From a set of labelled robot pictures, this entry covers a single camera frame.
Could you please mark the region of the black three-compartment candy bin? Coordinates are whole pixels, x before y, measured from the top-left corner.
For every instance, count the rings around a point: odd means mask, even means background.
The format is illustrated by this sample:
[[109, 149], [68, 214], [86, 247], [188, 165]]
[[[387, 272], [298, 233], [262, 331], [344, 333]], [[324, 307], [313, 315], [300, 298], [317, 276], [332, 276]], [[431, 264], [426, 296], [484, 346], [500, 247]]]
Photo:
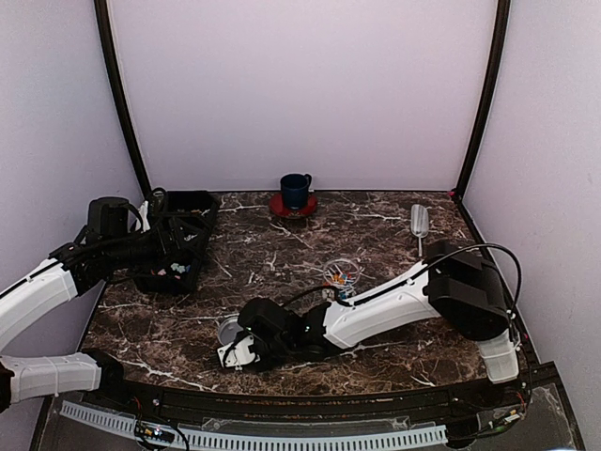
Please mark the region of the black three-compartment candy bin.
[[157, 188], [146, 198], [153, 236], [160, 254], [128, 270], [144, 293], [190, 294], [196, 290], [209, 237], [217, 222], [216, 198], [207, 191]]

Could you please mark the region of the round metal lid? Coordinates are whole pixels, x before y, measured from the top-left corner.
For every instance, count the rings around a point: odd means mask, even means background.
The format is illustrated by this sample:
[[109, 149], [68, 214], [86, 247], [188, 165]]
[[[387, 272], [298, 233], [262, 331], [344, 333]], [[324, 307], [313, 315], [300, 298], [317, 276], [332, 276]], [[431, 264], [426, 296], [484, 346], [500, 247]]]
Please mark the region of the round metal lid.
[[229, 316], [225, 318], [217, 330], [217, 338], [222, 346], [229, 345], [233, 342], [242, 328], [238, 324], [238, 316]]

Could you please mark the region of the clear plastic cup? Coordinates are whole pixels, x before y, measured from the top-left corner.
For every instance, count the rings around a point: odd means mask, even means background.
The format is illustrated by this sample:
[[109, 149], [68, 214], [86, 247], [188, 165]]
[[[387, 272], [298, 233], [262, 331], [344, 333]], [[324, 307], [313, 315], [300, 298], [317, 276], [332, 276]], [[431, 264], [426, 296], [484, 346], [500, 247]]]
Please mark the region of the clear plastic cup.
[[362, 276], [362, 267], [355, 260], [340, 257], [326, 262], [322, 275], [325, 284], [336, 287], [340, 299], [345, 301], [356, 294], [356, 285]]

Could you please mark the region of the metal scoop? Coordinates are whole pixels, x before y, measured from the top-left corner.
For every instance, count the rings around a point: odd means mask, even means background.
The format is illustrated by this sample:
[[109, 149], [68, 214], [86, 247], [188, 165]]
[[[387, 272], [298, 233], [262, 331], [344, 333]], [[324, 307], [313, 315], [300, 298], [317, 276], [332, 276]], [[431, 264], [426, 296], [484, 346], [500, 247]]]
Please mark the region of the metal scoop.
[[429, 214], [425, 206], [414, 204], [411, 207], [410, 231], [418, 242], [418, 258], [422, 258], [424, 254], [423, 239], [429, 232]]

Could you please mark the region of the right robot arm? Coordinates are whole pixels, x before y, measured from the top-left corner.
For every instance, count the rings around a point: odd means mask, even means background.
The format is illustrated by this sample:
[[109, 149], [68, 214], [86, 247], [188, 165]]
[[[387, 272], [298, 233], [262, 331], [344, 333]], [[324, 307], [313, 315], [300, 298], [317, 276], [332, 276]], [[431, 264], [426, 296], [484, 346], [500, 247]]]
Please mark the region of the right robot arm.
[[516, 300], [506, 297], [497, 266], [478, 249], [437, 241], [394, 279], [349, 298], [329, 287], [327, 301], [301, 314], [290, 302], [253, 298], [239, 312], [235, 339], [219, 349], [220, 363], [271, 369], [288, 359], [318, 361], [372, 336], [442, 318], [476, 344], [488, 378], [479, 398], [498, 408], [514, 394], [519, 374], [519, 340], [511, 333]]

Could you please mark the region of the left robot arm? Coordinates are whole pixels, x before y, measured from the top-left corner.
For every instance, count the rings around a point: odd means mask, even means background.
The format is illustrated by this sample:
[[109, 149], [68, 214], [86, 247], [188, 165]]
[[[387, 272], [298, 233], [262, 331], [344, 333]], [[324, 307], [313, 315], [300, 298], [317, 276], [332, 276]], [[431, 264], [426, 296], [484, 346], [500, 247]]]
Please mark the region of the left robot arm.
[[[201, 192], [153, 190], [141, 207], [123, 197], [94, 199], [74, 241], [52, 251], [1, 293], [1, 344], [118, 271], [163, 291], [182, 291], [197, 274], [212, 228], [213, 199]], [[123, 366], [102, 350], [55, 357], [1, 357], [1, 408], [33, 397], [95, 391], [113, 410], [132, 402]]]

